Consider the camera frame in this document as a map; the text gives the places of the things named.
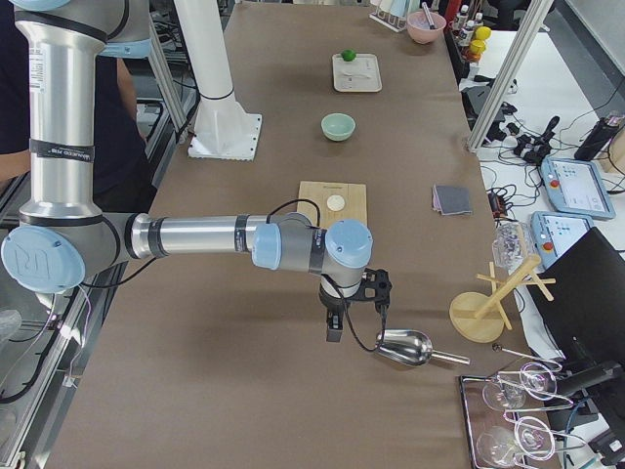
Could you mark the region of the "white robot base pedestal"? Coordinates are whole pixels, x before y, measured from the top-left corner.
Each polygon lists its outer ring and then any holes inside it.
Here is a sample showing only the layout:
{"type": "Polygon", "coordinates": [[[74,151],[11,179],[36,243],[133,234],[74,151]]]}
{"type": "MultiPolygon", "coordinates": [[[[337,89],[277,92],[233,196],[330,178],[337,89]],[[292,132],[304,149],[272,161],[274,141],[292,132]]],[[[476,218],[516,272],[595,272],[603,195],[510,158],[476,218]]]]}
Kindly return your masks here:
{"type": "Polygon", "coordinates": [[[200,96],[188,155],[253,160],[262,116],[236,99],[217,3],[183,0],[175,7],[200,96]]]}

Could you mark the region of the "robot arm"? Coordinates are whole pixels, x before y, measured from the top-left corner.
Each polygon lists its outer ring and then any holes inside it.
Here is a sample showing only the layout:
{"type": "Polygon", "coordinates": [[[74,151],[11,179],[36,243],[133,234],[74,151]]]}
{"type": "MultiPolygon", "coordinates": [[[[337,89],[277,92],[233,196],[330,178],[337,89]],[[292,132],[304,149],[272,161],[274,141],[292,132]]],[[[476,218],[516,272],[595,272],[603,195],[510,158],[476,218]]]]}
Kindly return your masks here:
{"type": "Polygon", "coordinates": [[[150,49],[145,1],[19,1],[29,43],[31,196],[1,257],[21,286],[55,294],[116,264],[181,253],[249,253],[270,270],[321,279],[330,342],[351,322],[349,306],[389,306],[390,282],[368,266],[372,235],[357,220],[316,227],[299,213],[153,218],[105,213],[93,200],[96,58],[150,49]]]}

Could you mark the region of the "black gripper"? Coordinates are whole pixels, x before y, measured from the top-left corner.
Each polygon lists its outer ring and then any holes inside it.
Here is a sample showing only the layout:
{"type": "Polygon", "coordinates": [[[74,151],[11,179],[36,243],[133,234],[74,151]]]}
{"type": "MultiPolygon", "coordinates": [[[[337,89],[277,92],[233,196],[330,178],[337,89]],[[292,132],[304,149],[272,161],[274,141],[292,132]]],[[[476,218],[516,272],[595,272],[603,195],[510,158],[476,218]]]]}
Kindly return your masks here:
{"type": "Polygon", "coordinates": [[[319,288],[318,296],[326,308],[326,341],[339,343],[343,334],[344,301],[340,296],[328,293],[323,286],[319,288]]]}

